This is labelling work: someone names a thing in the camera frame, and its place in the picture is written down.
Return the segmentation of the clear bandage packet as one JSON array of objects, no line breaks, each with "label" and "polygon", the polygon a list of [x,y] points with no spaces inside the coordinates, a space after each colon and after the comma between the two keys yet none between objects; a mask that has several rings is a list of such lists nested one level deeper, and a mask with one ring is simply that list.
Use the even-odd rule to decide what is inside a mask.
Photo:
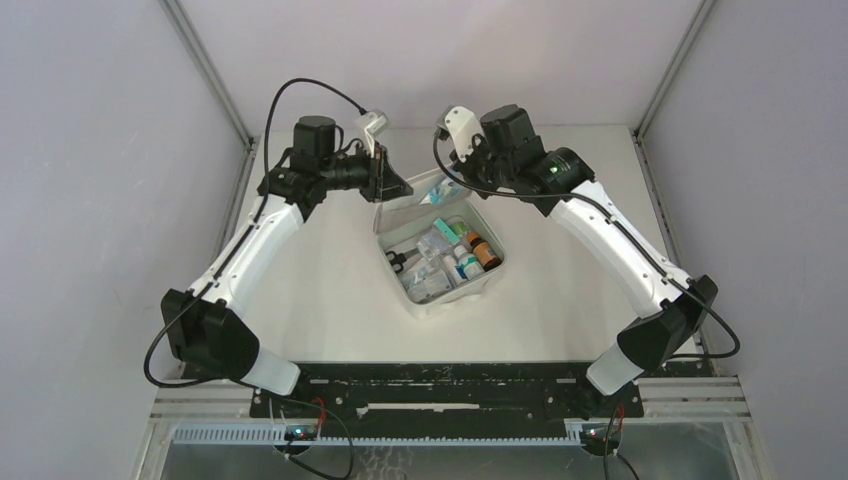
[{"label": "clear bandage packet", "polygon": [[416,263],[399,277],[410,301],[428,303],[453,289],[448,274],[430,262]]}]

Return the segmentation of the white medicine kit box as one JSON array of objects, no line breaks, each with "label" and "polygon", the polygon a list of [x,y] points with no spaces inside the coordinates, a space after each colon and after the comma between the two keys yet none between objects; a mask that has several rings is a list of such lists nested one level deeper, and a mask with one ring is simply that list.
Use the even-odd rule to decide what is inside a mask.
[{"label": "white medicine kit box", "polygon": [[373,233],[400,303],[423,320],[482,299],[508,256],[470,191],[438,169],[409,184],[410,196],[377,207]]}]

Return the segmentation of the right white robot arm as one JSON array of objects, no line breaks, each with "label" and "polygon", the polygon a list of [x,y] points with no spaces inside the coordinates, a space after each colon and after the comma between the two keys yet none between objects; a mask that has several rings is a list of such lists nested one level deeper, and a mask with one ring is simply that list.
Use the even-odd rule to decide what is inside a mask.
[{"label": "right white robot arm", "polygon": [[451,140],[452,169],[482,198],[530,203],[565,228],[623,290],[636,318],[586,370],[578,402],[605,415],[618,392],[677,356],[701,327],[717,296],[707,275],[692,277],[659,252],[624,216],[594,170],[572,149],[547,149],[528,112],[508,104],[477,117],[462,106],[438,121]]}]

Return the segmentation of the brown bottle orange cap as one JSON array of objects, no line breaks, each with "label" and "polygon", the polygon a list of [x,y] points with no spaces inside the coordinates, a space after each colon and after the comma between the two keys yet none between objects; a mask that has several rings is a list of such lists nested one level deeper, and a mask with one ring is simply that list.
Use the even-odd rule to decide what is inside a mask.
[{"label": "brown bottle orange cap", "polygon": [[496,254],[493,247],[477,232],[469,232],[467,241],[471,252],[485,271],[491,271],[503,263],[503,260]]}]

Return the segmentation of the black handled scissors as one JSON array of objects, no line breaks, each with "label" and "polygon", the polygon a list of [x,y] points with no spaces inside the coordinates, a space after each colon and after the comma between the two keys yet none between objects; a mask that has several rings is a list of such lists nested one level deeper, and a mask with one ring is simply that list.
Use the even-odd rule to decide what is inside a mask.
[{"label": "black handled scissors", "polygon": [[411,260],[411,259],[413,259],[413,258],[415,258],[416,256],[419,256],[419,255],[420,255],[420,252],[418,251],[418,249],[411,249],[411,250],[404,251],[404,252],[396,252],[396,251],[393,251],[393,250],[389,250],[385,253],[386,259],[388,260],[388,262],[389,262],[389,264],[390,264],[390,266],[391,266],[391,268],[392,268],[392,270],[395,274],[402,273],[405,269],[405,267],[404,267],[405,263],[408,260]]}]

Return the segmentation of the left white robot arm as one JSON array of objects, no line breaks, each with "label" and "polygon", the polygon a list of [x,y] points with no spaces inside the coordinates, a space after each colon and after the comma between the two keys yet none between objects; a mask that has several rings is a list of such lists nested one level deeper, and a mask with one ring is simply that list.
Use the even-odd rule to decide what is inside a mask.
[{"label": "left white robot arm", "polygon": [[359,137],[336,144],[338,126],[326,116],[304,116],[293,129],[293,144],[265,172],[246,220],[191,286],[169,290],[161,301],[171,354],[204,373],[206,380],[229,379],[274,394],[290,417],[311,407],[311,388],[298,381],[299,367],[267,345],[266,322],[250,320],[246,308],[280,247],[308,220],[331,191],[356,190],[370,203],[409,196],[412,187],[391,167],[378,142],[389,120],[379,111],[355,122]]}]

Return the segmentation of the white plastic bottle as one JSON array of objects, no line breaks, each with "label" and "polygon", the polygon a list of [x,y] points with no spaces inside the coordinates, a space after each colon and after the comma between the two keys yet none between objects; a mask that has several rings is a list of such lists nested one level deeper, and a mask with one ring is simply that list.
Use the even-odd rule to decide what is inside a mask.
[{"label": "white plastic bottle", "polygon": [[478,258],[463,245],[455,246],[453,252],[458,267],[466,279],[473,280],[485,274],[485,269]]}]

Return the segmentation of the blue plaster packets bag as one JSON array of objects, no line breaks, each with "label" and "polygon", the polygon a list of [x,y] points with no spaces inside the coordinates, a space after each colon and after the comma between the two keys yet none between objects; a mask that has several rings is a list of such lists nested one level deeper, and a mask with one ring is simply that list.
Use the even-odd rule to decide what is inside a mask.
[{"label": "blue plaster packets bag", "polygon": [[455,246],[466,245],[470,225],[461,217],[436,218],[416,240],[416,248],[426,260],[451,253]]}]

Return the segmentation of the blue cotton swab packet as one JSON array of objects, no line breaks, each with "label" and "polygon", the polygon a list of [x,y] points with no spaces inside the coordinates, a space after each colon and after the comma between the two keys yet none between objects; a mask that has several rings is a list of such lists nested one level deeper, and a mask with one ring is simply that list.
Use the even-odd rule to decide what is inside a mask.
[{"label": "blue cotton swab packet", "polygon": [[465,192],[466,189],[463,186],[445,177],[427,191],[419,204],[432,206],[443,205]]}]

